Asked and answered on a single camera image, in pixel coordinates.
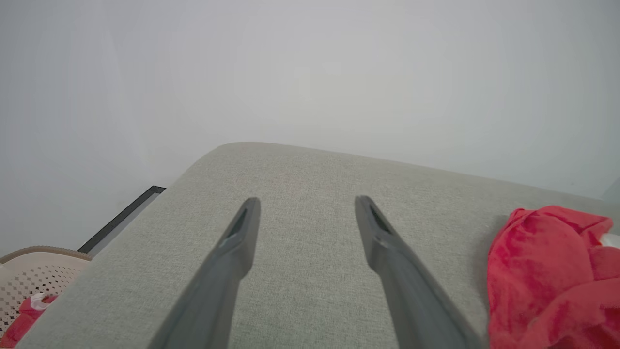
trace crumpled red fabric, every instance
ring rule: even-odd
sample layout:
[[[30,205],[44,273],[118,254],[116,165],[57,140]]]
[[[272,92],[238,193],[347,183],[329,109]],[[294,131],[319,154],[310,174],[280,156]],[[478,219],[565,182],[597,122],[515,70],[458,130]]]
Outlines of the crumpled red fabric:
[[[619,348],[620,249],[610,218],[518,209],[489,251],[492,348]]]

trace white object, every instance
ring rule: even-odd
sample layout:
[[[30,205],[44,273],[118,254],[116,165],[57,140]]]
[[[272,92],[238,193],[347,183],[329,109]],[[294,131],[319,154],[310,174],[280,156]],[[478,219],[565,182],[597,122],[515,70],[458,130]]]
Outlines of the white object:
[[[603,234],[601,237],[601,244],[603,246],[620,248],[620,236],[614,234]]]
[[[32,307],[32,309],[39,311],[47,309],[47,307],[49,307],[51,303],[43,302],[43,299],[46,295],[47,293],[41,292],[30,297],[30,306]]]

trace beige plastic basket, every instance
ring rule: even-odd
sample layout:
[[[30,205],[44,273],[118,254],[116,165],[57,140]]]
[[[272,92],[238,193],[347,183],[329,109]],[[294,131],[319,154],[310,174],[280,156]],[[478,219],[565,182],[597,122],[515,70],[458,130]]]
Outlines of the beige plastic basket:
[[[0,258],[0,337],[33,294],[61,294],[92,257],[49,246],[24,248]]]

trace red item in basket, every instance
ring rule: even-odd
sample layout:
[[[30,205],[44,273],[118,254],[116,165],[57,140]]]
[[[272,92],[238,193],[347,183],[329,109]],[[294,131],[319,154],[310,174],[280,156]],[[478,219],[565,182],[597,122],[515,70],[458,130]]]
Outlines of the red item in basket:
[[[518,209],[489,251],[492,348],[620,347],[620,249],[611,219]]]
[[[0,340],[0,348],[15,348],[35,321],[57,297],[57,295],[49,296],[45,293],[37,293],[30,298],[24,299],[24,302],[19,307],[19,316],[6,329]]]

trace gray fabric sofa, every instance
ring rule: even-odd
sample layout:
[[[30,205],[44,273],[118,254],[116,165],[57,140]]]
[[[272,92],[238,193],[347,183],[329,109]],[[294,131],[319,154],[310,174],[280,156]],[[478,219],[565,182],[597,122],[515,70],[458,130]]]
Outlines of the gray fabric sofa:
[[[371,196],[486,338],[490,243],[519,207],[557,204],[620,219],[603,201],[362,156],[232,143],[196,161],[100,252],[22,348],[132,347],[149,340],[248,197],[262,216],[231,347],[396,347],[365,261],[356,195]]]

